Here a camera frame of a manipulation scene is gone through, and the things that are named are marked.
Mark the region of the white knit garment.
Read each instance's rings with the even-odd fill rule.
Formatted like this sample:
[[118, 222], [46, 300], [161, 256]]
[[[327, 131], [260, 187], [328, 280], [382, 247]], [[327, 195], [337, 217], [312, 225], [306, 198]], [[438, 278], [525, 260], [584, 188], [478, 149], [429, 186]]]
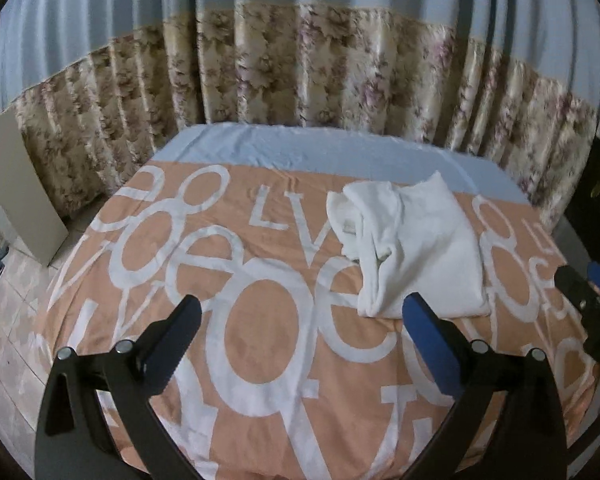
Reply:
[[327, 194], [326, 214], [361, 269], [359, 315], [400, 318], [413, 292], [440, 318], [490, 313], [475, 231], [437, 171], [407, 186], [351, 182]]

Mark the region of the orange and blue bedsheet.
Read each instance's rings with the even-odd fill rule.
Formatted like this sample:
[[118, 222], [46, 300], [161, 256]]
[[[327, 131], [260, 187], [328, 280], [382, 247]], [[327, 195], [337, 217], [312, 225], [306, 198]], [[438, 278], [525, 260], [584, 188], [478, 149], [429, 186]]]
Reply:
[[181, 131], [102, 206], [38, 308], [33, 349], [105, 352], [166, 318], [185, 295], [201, 330], [152, 405], [208, 479], [389, 479], [449, 411], [399, 322], [362, 318], [358, 266], [327, 222], [329, 192], [354, 180], [441, 174], [486, 258], [491, 312], [469, 338], [543, 349], [566, 426], [596, 371], [577, 313], [554, 289], [564, 259], [493, 162], [332, 129]]

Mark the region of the floral and blue curtain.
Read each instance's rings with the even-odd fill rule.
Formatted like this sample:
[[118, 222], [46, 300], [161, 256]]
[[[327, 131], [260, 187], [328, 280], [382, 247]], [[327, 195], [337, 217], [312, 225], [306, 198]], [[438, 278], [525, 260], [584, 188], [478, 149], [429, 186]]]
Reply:
[[186, 127], [248, 122], [492, 160], [554, 226], [600, 120], [600, 4], [7, 0], [3, 110], [63, 215]]

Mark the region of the beige board against wall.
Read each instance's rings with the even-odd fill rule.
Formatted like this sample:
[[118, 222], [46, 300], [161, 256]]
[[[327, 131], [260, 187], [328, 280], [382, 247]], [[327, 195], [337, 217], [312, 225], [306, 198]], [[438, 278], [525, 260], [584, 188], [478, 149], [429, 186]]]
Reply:
[[30, 161], [15, 113], [0, 114], [0, 246], [48, 266], [68, 230]]

